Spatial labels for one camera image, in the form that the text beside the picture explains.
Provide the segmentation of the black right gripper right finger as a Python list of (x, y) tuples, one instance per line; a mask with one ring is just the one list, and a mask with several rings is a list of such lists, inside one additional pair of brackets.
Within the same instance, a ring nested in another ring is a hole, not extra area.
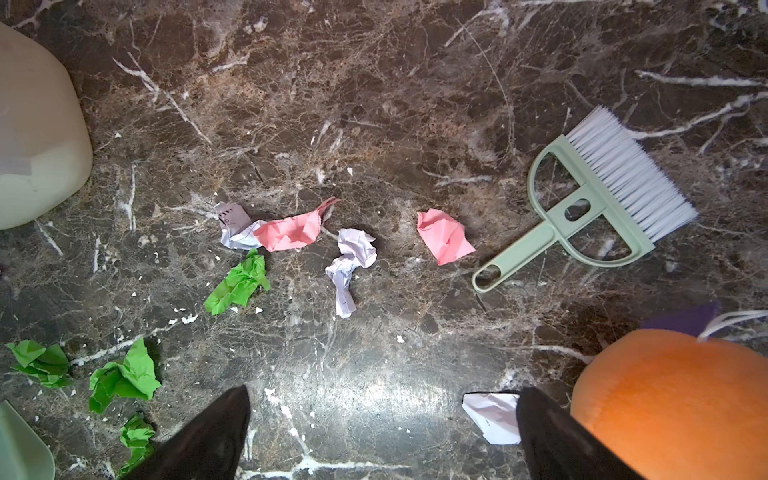
[(642, 478), (537, 388), (521, 390), (516, 418), (525, 462), (533, 479)]

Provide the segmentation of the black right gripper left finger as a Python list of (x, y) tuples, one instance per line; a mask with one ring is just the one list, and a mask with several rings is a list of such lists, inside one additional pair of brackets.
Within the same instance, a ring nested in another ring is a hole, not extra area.
[(244, 385), (225, 391), (125, 477), (233, 480), (250, 414), (249, 394)]

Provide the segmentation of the light green plastic dustpan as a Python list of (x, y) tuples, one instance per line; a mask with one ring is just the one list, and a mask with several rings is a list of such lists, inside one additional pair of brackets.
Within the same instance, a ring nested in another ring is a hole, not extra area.
[(1, 480), (53, 480), (55, 460), (49, 447), (9, 401), (1, 402)]

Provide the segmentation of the light green hand brush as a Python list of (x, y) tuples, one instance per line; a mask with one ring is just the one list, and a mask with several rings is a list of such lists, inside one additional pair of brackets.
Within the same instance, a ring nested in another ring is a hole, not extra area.
[[(536, 197), (536, 174), (553, 156), (576, 181), (577, 189), (550, 209)], [(694, 205), (636, 142), (608, 108), (595, 107), (578, 125), (542, 149), (529, 170), (529, 202), (540, 223), (485, 263), (499, 277), (486, 285), (480, 273), (471, 278), (478, 293), (487, 293), (554, 244), (574, 259), (597, 268), (619, 268), (652, 252), (658, 241), (699, 216)], [(616, 260), (582, 254), (573, 236), (604, 219), (630, 252)]]

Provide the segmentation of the cream plastic trash bin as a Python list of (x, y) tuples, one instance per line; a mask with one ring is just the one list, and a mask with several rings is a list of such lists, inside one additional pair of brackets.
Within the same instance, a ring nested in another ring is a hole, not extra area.
[(70, 75), (46, 48), (1, 26), (1, 228), (24, 225), (75, 194), (93, 150)]

